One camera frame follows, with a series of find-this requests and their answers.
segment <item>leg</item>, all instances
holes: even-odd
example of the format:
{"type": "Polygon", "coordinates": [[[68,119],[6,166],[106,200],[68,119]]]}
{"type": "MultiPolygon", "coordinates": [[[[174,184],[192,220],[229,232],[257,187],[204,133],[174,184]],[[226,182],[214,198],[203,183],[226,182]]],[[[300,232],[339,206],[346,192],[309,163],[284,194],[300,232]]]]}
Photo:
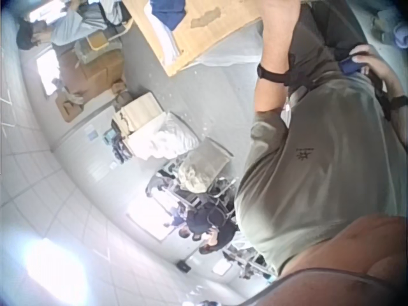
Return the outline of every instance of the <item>leg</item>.
{"type": "Polygon", "coordinates": [[[346,0],[326,0],[312,3],[312,14],[326,46],[332,48],[337,61],[345,59],[357,45],[367,39],[346,0]]]}
{"type": "MultiPolygon", "coordinates": [[[[294,74],[308,81],[316,80],[329,71],[340,71],[334,56],[324,45],[324,39],[314,22],[312,10],[307,4],[302,4],[289,53],[295,58],[291,65],[294,74]]],[[[289,95],[302,85],[305,85],[302,80],[291,84],[289,95]]]]}

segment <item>cardboard box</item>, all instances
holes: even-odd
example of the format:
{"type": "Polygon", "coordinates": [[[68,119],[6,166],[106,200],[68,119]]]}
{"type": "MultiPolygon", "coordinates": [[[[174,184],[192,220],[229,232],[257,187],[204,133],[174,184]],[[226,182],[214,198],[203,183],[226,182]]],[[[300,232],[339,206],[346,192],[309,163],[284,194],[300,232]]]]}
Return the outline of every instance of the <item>cardboard box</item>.
{"type": "Polygon", "coordinates": [[[153,94],[148,92],[122,107],[113,119],[119,126],[121,135],[128,137],[162,112],[153,94]]]}
{"type": "Polygon", "coordinates": [[[58,59],[61,80],[72,94],[84,97],[84,103],[110,89],[121,79],[123,55],[112,50],[99,56],[89,64],[81,64],[74,52],[66,52],[58,59]]]}

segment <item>white tiled wall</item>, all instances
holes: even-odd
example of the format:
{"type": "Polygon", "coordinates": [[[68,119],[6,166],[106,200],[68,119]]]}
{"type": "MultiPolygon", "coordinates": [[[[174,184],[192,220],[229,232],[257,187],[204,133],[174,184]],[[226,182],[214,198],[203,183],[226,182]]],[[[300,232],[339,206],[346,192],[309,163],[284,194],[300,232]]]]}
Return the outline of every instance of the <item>white tiled wall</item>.
{"type": "MultiPolygon", "coordinates": [[[[1,132],[1,298],[10,306],[62,305],[26,271],[29,247],[48,238],[83,264],[86,305],[241,302],[243,298],[231,288],[184,275],[173,264],[136,244],[71,181],[49,151],[32,115],[21,78],[12,20],[4,13],[1,22],[2,47],[7,58],[2,69],[8,76],[18,114],[17,126],[5,127],[1,132]]],[[[2,120],[9,120],[10,110],[4,112],[2,106],[2,120]]]]}

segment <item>blue cloth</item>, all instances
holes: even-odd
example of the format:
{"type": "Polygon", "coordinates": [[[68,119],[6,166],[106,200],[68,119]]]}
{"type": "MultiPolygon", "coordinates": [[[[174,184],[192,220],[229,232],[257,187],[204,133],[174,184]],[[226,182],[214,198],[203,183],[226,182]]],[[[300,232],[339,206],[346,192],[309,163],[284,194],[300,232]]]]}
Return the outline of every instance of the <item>blue cloth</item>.
{"type": "Polygon", "coordinates": [[[186,15],[186,0],[150,0],[152,14],[173,31],[186,15]]]}

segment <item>blue phone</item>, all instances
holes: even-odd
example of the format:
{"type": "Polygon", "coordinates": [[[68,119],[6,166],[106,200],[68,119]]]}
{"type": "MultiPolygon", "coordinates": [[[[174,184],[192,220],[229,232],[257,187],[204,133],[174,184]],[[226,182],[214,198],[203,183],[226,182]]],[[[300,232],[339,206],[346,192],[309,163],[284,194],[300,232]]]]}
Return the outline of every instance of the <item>blue phone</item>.
{"type": "Polygon", "coordinates": [[[360,62],[354,62],[352,60],[352,57],[356,55],[359,55],[359,54],[353,54],[352,56],[349,56],[348,58],[339,62],[340,69],[344,75],[352,75],[354,72],[359,71],[360,69],[362,69],[362,67],[367,65],[364,63],[360,63],[360,62]]]}

